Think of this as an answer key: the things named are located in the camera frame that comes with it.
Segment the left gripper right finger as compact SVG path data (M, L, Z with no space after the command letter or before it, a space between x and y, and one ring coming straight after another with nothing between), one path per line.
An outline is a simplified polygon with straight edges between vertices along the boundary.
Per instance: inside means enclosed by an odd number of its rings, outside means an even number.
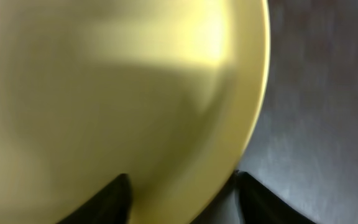
M248 172L235 171L239 205L246 224L315 224Z

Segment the yellow round plate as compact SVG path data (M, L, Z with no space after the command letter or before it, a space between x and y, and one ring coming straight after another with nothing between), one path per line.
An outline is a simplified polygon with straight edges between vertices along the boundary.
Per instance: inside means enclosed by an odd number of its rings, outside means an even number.
M266 1L0 1L0 223L58 223L128 174L128 223L189 223L241 158Z

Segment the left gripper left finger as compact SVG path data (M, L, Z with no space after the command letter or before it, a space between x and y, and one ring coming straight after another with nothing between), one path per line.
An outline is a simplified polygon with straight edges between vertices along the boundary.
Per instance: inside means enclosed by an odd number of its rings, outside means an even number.
M120 174L58 224L127 224L132 207L128 174Z

